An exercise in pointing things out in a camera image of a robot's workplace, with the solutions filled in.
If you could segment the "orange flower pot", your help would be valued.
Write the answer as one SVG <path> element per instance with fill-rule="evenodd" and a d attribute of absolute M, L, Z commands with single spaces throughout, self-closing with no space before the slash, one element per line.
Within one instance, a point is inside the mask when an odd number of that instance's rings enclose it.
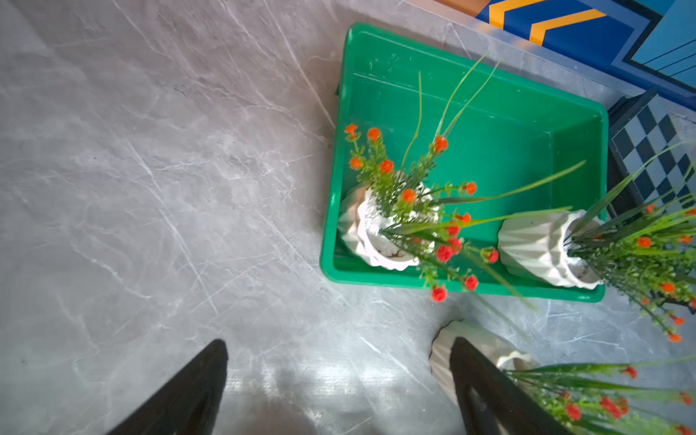
<path fill-rule="evenodd" d="M 612 286 L 670 342 L 681 342 L 684 320 L 669 307 L 695 306 L 695 194 L 687 187 L 694 166 L 657 198 L 607 220 L 599 217 L 656 160 L 650 158 L 588 210 L 516 213 L 505 219 L 498 232 L 500 262 L 512 275 L 554 287 Z"/>

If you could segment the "red flower pot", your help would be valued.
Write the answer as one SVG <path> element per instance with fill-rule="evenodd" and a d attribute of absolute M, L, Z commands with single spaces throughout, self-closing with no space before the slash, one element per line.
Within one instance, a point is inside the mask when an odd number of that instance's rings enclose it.
<path fill-rule="evenodd" d="M 694 389 L 658 389 L 610 381 L 618 375 L 635 380 L 641 368 L 657 362 L 540 365 L 505 338 L 466 321 L 450 322 L 431 344 L 431 374 L 453 402 L 457 397 L 451 354 L 458 339 L 468 340 L 501 374 L 574 434 L 695 433 L 694 427 L 636 405 L 678 402 L 694 413 Z"/>
<path fill-rule="evenodd" d="M 476 202 L 476 183 L 436 187 L 428 181 L 449 147 L 447 130 L 437 130 L 424 154 L 402 166 L 389 157 L 379 129 L 360 132 L 349 125 L 344 131 L 357 184 L 341 201 L 337 230 L 352 254 L 374 268 L 416 269 L 437 302 L 452 289 L 474 293 L 485 285 L 519 296 L 518 286 L 500 264 L 498 235 L 490 246 L 479 246 L 463 235 L 477 221 L 458 212 L 458 206 Z M 500 226 L 516 213 L 500 217 Z"/>

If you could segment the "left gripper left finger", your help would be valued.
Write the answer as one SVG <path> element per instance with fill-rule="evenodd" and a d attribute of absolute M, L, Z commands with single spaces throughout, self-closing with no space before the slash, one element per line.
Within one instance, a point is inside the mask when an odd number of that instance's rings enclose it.
<path fill-rule="evenodd" d="M 112 434 L 210 434 L 227 380 L 224 341 L 208 344 Z"/>

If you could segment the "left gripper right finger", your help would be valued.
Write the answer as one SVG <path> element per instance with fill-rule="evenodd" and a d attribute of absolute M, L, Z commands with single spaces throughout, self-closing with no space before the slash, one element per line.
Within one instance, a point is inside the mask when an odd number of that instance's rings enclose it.
<path fill-rule="evenodd" d="M 449 367 L 466 433 L 569 433 L 468 340 L 455 339 Z"/>

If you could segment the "black white chessboard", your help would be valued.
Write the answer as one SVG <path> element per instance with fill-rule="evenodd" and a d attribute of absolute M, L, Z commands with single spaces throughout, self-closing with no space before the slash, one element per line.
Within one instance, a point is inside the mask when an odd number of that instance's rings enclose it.
<path fill-rule="evenodd" d="M 668 112 L 652 88 L 621 98 L 608 112 L 607 188 L 639 172 L 608 206 L 612 218 L 655 201 L 668 210 L 695 203 L 695 159 L 681 145 Z"/>

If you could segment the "green plastic storage tray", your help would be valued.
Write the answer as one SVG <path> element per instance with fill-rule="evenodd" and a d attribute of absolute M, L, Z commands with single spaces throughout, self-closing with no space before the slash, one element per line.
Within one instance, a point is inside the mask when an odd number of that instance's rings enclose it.
<path fill-rule="evenodd" d="M 458 206 L 477 225 L 463 235 L 496 243 L 500 217 L 569 207 L 587 210 L 606 191 L 607 124 L 598 103 L 449 54 L 379 27 L 347 32 L 321 268 L 342 284 L 421 288 L 418 271 L 369 266 L 337 230 L 356 184 L 344 129 L 382 132 L 396 165 L 411 163 L 439 130 L 449 147 L 429 183 L 472 181 L 476 202 Z"/>

